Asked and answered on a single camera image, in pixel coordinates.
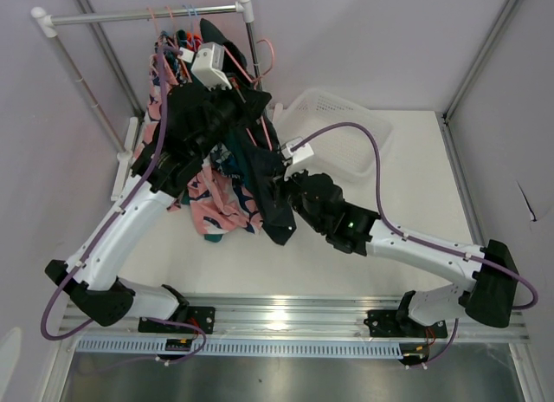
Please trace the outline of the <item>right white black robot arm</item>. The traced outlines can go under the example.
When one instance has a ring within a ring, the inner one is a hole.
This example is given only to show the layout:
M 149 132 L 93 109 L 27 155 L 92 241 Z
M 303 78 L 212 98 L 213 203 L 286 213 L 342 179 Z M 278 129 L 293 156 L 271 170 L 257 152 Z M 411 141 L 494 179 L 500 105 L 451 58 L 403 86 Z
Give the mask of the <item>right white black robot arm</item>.
M 315 232 L 345 254 L 375 256 L 408 264 L 449 282 L 429 291 L 410 290 L 395 310 L 370 310 L 364 324 L 373 337 L 446 337 L 444 321 L 467 316 L 487 327 L 510 324 L 517 282 L 509 249 L 450 243 L 388 224 L 382 214 L 344 200 L 324 173 L 296 172 L 277 178 L 275 196 Z

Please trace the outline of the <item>orange shorts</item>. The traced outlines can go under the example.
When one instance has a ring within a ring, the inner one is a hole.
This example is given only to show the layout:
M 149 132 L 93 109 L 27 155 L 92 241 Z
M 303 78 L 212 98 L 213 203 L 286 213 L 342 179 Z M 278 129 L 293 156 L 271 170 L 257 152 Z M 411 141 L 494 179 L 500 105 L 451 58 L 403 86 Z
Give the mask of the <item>orange shorts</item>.
M 203 39 L 200 35 L 190 33 L 190 44 L 191 47 L 197 51 L 198 48 L 203 44 Z

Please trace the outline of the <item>black shorts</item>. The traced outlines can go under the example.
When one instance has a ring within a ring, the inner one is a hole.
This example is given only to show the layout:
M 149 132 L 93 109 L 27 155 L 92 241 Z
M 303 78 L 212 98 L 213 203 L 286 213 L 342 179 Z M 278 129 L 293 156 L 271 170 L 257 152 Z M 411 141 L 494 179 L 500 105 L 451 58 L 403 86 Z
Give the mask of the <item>black shorts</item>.
M 262 114 L 254 125 L 234 130 L 223 142 L 230 142 L 228 149 L 238 154 L 238 165 L 246 174 L 244 184 L 261 214 L 259 232 L 263 230 L 274 243 L 285 245 L 296 224 L 291 207 L 278 205 L 274 199 L 275 179 L 283 171 L 283 163 L 273 123 Z

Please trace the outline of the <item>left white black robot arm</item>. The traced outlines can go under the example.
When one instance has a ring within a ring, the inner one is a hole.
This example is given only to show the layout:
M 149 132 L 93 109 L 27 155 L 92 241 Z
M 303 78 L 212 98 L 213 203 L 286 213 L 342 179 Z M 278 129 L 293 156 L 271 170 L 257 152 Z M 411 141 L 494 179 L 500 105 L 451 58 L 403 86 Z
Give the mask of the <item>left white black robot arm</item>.
M 181 331 L 188 312 L 175 289 L 129 282 L 119 272 L 153 222 L 202 170 L 209 152 L 234 130 L 255 124 L 270 100 L 269 93 L 252 88 L 208 90 L 195 83 L 167 91 L 152 142 L 134 161 L 120 198 L 80 250 L 45 269 L 56 291 L 103 327 L 133 316 L 157 318 L 166 331 Z

